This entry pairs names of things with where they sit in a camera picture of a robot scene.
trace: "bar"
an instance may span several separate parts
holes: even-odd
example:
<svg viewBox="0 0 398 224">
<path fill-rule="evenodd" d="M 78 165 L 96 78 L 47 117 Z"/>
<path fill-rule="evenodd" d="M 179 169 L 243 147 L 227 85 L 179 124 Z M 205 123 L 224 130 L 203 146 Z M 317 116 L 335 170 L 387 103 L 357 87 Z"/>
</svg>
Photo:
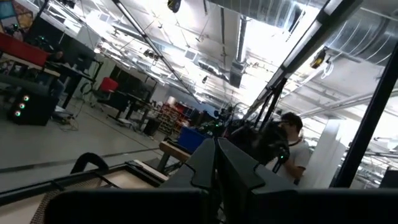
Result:
<svg viewBox="0 0 398 224">
<path fill-rule="evenodd" d="M 328 4 L 320 10 L 317 18 L 308 28 L 304 36 L 299 40 L 293 50 L 286 57 L 282 65 L 275 72 L 274 76 L 268 82 L 266 87 L 248 109 L 244 118 L 247 118 L 260 106 L 267 95 L 272 94 L 272 87 L 285 77 L 289 78 L 311 55 L 313 55 L 329 38 L 332 33 L 339 28 L 342 22 L 352 15 L 362 4 L 362 0 L 342 0 L 336 9 L 329 14 L 325 9 L 330 9 L 334 1 L 328 1 Z"/>
<path fill-rule="evenodd" d="M 273 91 L 274 98 L 272 99 L 271 105 L 269 105 L 268 111 L 266 113 L 266 116 L 264 117 L 264 120 L 261 123 L 259 130 L 262 130 L 264 128 L 269 118 L 271 117 L 272 113 L 274 112 L 276 104 L 278 103 L 279 97 L 282 94 L 282 90 L 284 89 L 286 82 L 287 78 L 282 79 L 282 81 L 280 81 L 278 86 L 274 89 Z"/>
<path fill-rule="evenodd" d="M 261 110 L 260 110 L 260 113 L 259 113 L 259 115 L 258 115 L 257 118 L 256 118 L 256 122 L 254 122 L 254 128 L 256 128 L 256 127 L 257 127 L 257 124 L 260 122 L 261 116 L 262 116 L 264 110 L 266 109 L 266 107 L 267 107 L 267 105 L 268 105 L 268 102 L 269 102 L 269 100 L 271 99 L 271 96 L 272 96 L 272 95 L 268 95 L 267 98 L 266 98 L 266 100 L 264 100 L 264 103 L 262 104 L 262 108 L 261 108 Z"/>
<path fill-rule="evenodd" d="M 398 43 L 392 51 L 333 187 L 350 187 L 398 79 Z"/>
</svg>

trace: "ceiling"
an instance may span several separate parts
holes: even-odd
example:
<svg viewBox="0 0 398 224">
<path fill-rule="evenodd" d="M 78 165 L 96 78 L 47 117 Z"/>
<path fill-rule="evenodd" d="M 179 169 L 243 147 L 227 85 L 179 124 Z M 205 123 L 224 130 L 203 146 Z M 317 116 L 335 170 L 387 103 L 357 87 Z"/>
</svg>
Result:
<svg viewBox="0 0 398 224">
<path fill-rule="evenodd" d="M 118 32 L 115 33 L 109 26 L 112 29 L 106 30 L 105 36 L 110 45 L 117 49 L 116 53 L 121 52 L 125 56 L 125 63 L 137 67 L 140 62 L 140 68 L 149 65 L 144 68 L 149 75 L 166 85 L 181 90 L 188 88 L 205 103 L 222 106 L 243 102 L 238 107 L 242 111 L 238 114 L 242 115 L 304 35 L 326 1 L 284 0 L 276 5 L 270 4 L 273 2 L 271 0 L 251 0 L 250 4 L 243 0 L 183 0 L 176 14 L 167 9 L 167 0 L 121 2 L 156 43 L 185 86 L 176 80 L 162 62 L 152 66 L 154 61 L 143 55 L 148 45 L 139 38 L 137 30 L 131 27 L 112 1 L 91 0 L 84 1 L 83 5 L 78 1 L 73 12 L 80 17 L 95 11 L 110 15 L 107 23 Z M 316 144 L 329 117 L 345 119 L 352 124 L 346 131 L 343 144 L 347 146 L 354 137 L 377 85 L 377 78 L 398 39 L 398 19 L 394 12 L 397 8 L 398 2 L 394 0 L 378 1 L 377 4 L 365 0 L 358 11 L 325 42 L 331 48 L 328 51 L 331 62 L 312 69 L 309 66 L 312 58 L 309 58 L 289 78 L 277 107 L 303 117 L 305 135 L 313 140 L 313 144 Z M 296 9 L 301 12 L 300 19 L 295 29 L 289 32 Z M 231 74 L 235 69 L 234 64 L 239 62 L 237 54 L 242 15 L 247 16 L 242 51 L 245 69 L 241 71 L 242 80 L 239 88 L 236 88 L 225 77 Z M 195 60 L 186 58 L 187 51 L 196 55 Z M 201 67 L 200 63 L 207 65 L 207 68 Z M 398 124 L 396 92 L 398 89 L 393 92 L 374 135 L 390 139 L 387 142 L 395 142 L 397 137 L 397 133 L 390 128 L 391 123 Z M 370 150 L 382 151 L 391 156 L 366 156 L 363 169 L 382 175 L 387 166 L 385 164 L 398 167 L 395 158 L 391 158 L 395 157 L 391 147 L 391 144 L 373 141 L 369 145 Z M 367 172 L 361 175 L 365 176 L 363 181 L 371 185 L 377 185 L 381 180 L 375 177 L 377 175 Z"/>
</svg>

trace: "person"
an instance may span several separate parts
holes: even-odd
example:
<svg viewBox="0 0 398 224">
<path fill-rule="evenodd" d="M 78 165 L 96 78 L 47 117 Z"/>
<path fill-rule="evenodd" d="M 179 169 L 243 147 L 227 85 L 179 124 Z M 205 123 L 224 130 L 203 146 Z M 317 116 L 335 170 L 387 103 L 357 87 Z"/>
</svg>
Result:
<svg viewBox="0 0 398 224">
<path fill-rule="evenodd" d="M 53 63 L 65 63 L 65 60 L 63 58 L 63 51 L 61 48 L 54 49 L 54 53 L 50 54 L 47 57 L 48 62 L 53 62 Z M 41 73 L 37 75 L 36 78 L 37 82 L 40 84 L 46 85 L 49 80 L 50 80 L 50 75 L 46 73 Z M 65 90 L 65 85 L 61 82 L 61 80 L 57 80 L 54 83 L 54 86 L 52 87 L 52 96 L 54 98 L 60 98 L 63 91 Z"/>
<path fill-rule="evenodd" d="M 277 175 L 287 179 L 289 182 L 300 180 L 310 160 L 310 148 L 299 136 L 303 128 L 303 122 L 294 113 L 286 113 L 280 117 L 279 126 L 287 133 L 289 141 L 290 157 L 277 171 Z M 277 164 L 277 158 L 270 161 L 266 168 L 272 170 Z"/>
</svg>

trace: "poster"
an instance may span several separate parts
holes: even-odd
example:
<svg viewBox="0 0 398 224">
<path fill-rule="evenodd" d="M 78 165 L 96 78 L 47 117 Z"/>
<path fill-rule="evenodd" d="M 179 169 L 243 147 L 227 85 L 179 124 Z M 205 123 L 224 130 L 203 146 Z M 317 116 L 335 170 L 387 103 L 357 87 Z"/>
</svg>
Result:
<svg viewBox="0 0 398 224">
<path fill-rule="evenodd" d="M 17 24 L 25 31 L 33 23 L 32 11 L 13 0 L 0 0 L 0 32 Z"/>
</svg>

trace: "man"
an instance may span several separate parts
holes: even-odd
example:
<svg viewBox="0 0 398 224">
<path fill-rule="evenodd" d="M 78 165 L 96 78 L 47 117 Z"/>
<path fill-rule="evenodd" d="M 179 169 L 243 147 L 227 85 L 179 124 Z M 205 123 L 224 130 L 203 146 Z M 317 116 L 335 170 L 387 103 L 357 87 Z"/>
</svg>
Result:
<svg viewBox="0 0 398 224">
<path fill-rule="evenodd" d="M 294 113 L 286 113 L 280 117 L 280 120 L 279 126 L 287 133 L 290 157 L 289 160 L 279 168 L 277 175 L 286 178 L 290 182 L 295 182 L 295 180 L 300 180 L 308 165 L 308 161 L 310 160 L 310 148 L 299 136 L 303 128 L 303 122 L 299 116 Z M 269 162 L 266 167 L 272 170 L 276 163 L 277 158 Z"/>
</svg>

